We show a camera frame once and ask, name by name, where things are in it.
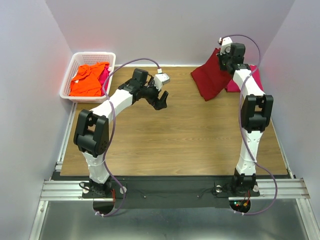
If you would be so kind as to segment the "pink t shirt in basket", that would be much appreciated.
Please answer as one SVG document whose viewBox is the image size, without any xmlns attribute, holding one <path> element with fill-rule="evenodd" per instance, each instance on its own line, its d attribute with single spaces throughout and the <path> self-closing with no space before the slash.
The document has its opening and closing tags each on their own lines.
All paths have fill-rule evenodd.
<svg viewBox="0 0 320 240">
<path fill-rule="evenodd" d="M 108 65 L 105 65 L 102 69 L 102 72 L 99 75 L 98 81 L 101 85 L 101 94 L 104 95 L 104 91 L 103 90 L 107 90 L 108 88 L 108 84 L 109 81 L 107 80 L 107 78 L 110 75 L 110 67 Z"/>
</svg>

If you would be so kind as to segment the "aluminium frame rail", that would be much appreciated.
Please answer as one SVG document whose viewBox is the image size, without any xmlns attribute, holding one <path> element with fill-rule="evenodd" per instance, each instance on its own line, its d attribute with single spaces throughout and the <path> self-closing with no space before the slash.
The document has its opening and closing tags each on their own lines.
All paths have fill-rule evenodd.
<svg viewBox="0 0 320 240">
<path fill-rule="evenodd" d="M 310 194 L 302 178 L 277 179 L 277 199 L 309 199 Z M 259 196 L 250 195 L 252 200 L 271 200 L 274 198 L 274 181 L 259 179 Z M 109 198 L 83 197 L 83 189 L 78 181 L 45 181 L 40 194 L 41 201 L 107 201 Z"/>
</svg>

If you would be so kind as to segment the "dark red t shirt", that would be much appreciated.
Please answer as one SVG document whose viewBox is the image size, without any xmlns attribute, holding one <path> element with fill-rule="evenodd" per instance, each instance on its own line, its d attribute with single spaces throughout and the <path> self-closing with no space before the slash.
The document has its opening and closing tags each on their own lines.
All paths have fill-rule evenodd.
<svg viewBox="0 0 320 240">
<path fill-rule="evenodd" d="M 220 70 L 219 48 L 215 48 L 205 64 L 197 67 L 190 74 L 194 80 L 199 94 L 207 102 L 215 98 L 231 81 L 232 77 L 227 71 Z"/>
</svg>

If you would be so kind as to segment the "folded pink t shirt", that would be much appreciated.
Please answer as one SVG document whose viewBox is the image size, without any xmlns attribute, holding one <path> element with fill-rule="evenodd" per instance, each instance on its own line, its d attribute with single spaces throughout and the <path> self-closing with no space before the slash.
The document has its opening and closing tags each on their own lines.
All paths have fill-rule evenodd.
<svg viewBox="0 0 320 240">
<path fill-rule="evenodd" d="M 225 90 L 231 93 L 239 92 L 244 97 L 247 95 L 263 96 L 265 94 L 259 69 L 255 65 L 248 65 L 244 69 L 236 70 Z"/>
</svg>

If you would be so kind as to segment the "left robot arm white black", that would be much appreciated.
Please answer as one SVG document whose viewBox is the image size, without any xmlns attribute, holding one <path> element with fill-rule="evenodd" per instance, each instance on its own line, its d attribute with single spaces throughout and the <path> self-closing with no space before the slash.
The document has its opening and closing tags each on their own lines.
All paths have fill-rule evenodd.
<svg viewBox="0 0 320 240">
<path fill-rule="evenodd" d="M 73 142 L 83 154 L 89 170 L 89 183 L 80 185 L 84 191 L 100 197 L 111 193 L 111 174 L 105 165 L 106 151 L 112 141 L 109 123 L 140 99 L 146 99 L 155 110 L 165 109 L 169 93 L 162 91 L 162 87 L 169 82 L 170 77 L 161 69 L 152 76 L 148 71 L 136 68 L 132 77 L 121 84 L 109 99 L 79 113 Z"/>
</svg>

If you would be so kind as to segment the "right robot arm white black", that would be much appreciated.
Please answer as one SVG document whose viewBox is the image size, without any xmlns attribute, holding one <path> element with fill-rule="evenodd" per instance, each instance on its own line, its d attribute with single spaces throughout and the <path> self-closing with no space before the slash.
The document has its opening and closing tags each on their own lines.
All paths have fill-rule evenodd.
<svg viewBox="0 0 320 240">
<path fill-rule="evenodd" d="M 221 38 L 218 43 L 220 70 L 230 74 L 240 89 L 238 122 L 242 143 L 239 160 L 230 182 L 230 191 L 235 195 L 242 195 L 258 189 L 257 153 L 261 137 L 271 121 L 274 98 L 265 94 L 255 81 L 250 66 L 244 63 L 244 44 L 233 43 L 229 37 Z"/>
</svg>

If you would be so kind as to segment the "orange t shirt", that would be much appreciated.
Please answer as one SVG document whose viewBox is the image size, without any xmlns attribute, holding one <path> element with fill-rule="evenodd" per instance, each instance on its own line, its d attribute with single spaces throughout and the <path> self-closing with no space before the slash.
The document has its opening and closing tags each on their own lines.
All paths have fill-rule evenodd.
<svg viewBox="0 0 320 240">
<path fill-rule="evenodd" d="M 100 73 L 109 62 L 97 62 L 94 65 L 83 64 L 78 67 L 76 75 L 70 82 L 71 97 L 101 97 Z"/>
</svg>

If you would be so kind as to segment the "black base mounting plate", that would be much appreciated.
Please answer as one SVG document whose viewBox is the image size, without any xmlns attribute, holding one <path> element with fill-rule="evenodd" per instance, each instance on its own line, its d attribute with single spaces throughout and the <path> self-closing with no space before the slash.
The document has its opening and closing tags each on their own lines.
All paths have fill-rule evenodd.
<svg viewBox="0 0 320 240">
<path fill-rule="evenodd" d="M 88 179 L 77 177 L 54 181 L 78 181 L 88 185 Z M 230 176 L 123 176 L 121 186 L 110 181 L 111 191 L 97 195 L 82 189 L 84 198 L 111 198 L 111 201 L 84 200 L 92 202 L 94 209 L 179 209 L 179 208 L 229 208 L 230 199 L 243 200 L 259 196 L 257 192 L 231 192 Z"/>
</svg>

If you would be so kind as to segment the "white plastic laundry basket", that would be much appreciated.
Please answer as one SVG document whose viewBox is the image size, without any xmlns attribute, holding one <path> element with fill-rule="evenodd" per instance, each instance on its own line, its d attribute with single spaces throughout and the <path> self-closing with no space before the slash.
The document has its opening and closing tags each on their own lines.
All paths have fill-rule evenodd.
<svg viewBox="0 0 320 240">
<path fill-rule="evenodd" d="M 67 71 L 64 75 L 59 95 L 63 99 L 68 99 L 74 103 L 93 103 L 101 104 L 106 100 L 106 96 L 69 96 L 70 84 L 73 77 L 76 76 L 78 68 L 81 65 L 94 65 L 98 62 L 109 62 L 109 70 L 113 72 L 115 69 L 116 54 L 105 51 L 82 51 L 75 53 L 68 65 Z"/>
</svg>

